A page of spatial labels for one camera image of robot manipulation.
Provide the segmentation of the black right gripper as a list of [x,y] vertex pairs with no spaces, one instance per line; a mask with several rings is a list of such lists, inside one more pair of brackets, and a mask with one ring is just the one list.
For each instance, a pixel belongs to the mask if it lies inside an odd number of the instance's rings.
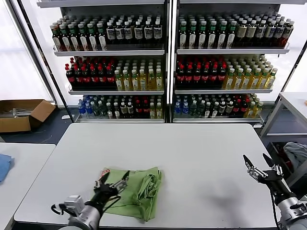
[[247,173],[254,179],[257,179],[259,183],[267,185],[270,191],[273,192],[275,204],[279,204],[282,201],[291,197],[296,197],[296,194],[291,192],[285,184],[282,182],[283,170],[280,165],[275,164],[274,161],[265,153],[262,154],[268,166],[271,170],[262,171],[253,165],[250,159],[244,154],[243,159],[247,167]]

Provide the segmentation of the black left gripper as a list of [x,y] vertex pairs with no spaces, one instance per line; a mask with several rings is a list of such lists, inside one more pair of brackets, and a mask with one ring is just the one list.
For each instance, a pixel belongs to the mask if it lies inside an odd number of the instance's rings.
[[110,207],[120,200],[118,192],[123,192],[127,187],[130,171],[127,171],[121,180],[110,184],[106,184],[106,180],[110,174],[110,170],[103,170],[98,180],[94,185],[94,196],[89,201],[89,204],[95,207],[98,211],[107,211]]

